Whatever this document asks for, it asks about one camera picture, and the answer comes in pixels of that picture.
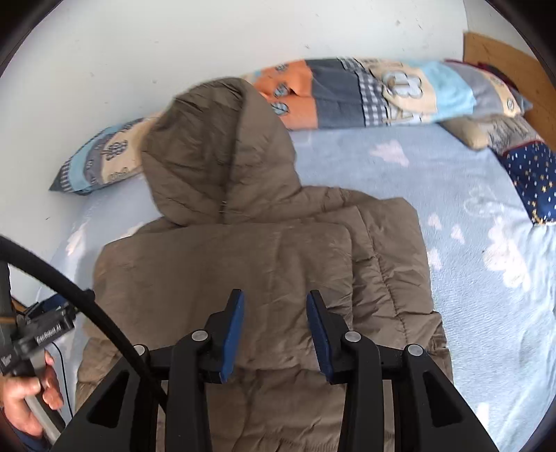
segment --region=brown puffer jacket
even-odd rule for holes
[[[335,451],[345,389],[319,373],[309,290],[376,343],[426,347],[451,378],[415,210],[340,188],[303,187],[288,132],[235,78],[177,97],[147,135],[143,167],[163,218],[107,245],[98,304],[133,343],[174,344],[245,292],[234,373],[208,386],[214,450]],[[94,328],[78,401],[116,362]],[[386,445],[393,443],[386,385]]]

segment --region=black cable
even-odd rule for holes
[[[139,378],[147,382],[160,407],[164,412],[166,411],[168,395],[152,376],[147,364],[137,354],[128,338],[108,317],[106,312],[95,303],[95,293],[93,291],[81,290],[54,267],[2,235],[0,235],[0,261],[5,261],[19,268],[22,272],[47,285],[85,314],[112,341],[122,353],[122,357],[137,372]]]
[[[55,342],[52,343],[52,345],[54,345],[54,347],[56,347],[56,350],[58,350],[58,353],[60,355],[60,362],[62,363],[62,374],[64,375],[64,386],[66,387],[66,400],[68,402],[68,408],[69,408],[69,414],[71,415],[72,419],[73,419],[73,411],[71,409],[71,402],[70,402],[70,393],[68,391],[68,381],[66,380],[66,368],[64,367],[64,357],[62,356],[62,351],[59,349],[59,347],[56,345]]]

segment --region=blue gripper pad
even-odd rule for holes
[[[222,364],[222,370],[220,371],[220,380],[222,383],[225,383],[228,380],[232,370],[234,370],[234,361],[236,359],[237,347],[240,342],[241,324],[243,323],[244,311],[244,295],[243,292],[241,292],[232,315],[228,335],[224,340],[224,362]]]
[[[316,308],[315,299],[311,293],[307,295],[307,320],[309,321],[313,344],[315,344],[316,358],[319,361],[320,371],[325,375],[326,380],[330,381],[333,373],[332,362],[330,360],[330,344]]]

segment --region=white wall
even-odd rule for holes
[[[514,26],[485,0],[463,0],[469,31],[490,36],[535,57]]]
[[[461,58],[465,29],[461,0],[64,0],[0,78],[0,233],[50,259],[83,201],[47,191],[63,161],[195,83],[304,57]]]

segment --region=finger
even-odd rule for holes
[[[54,388],[45,389],[42,398],[52,410],[59,410],[64,404],[62,395]]]
[[[60,383],[58,382],[58,377],[56,371],[51,366],[46,366],[44,368],[44,373],[41,378],[42,386],[46,388],[54,388],[56,391],[60,391]]]
[[[44,360],[46,361],[46,364],[48,364],[49,366],[54,365],[54,358],[50,353],[48,353],[47,350],[44,351]]]
[[[43,374],[43,387],[44,401],[53,410],[59,410],[64,404],[62,393],[60,392],[60,386],[58,378],[56,378],[56,372],[51,366],[47,366]]]
[[[41,392],[41,382],[36,377],[11,377],[4,384],[5,400],[23,400],[39,392]]]

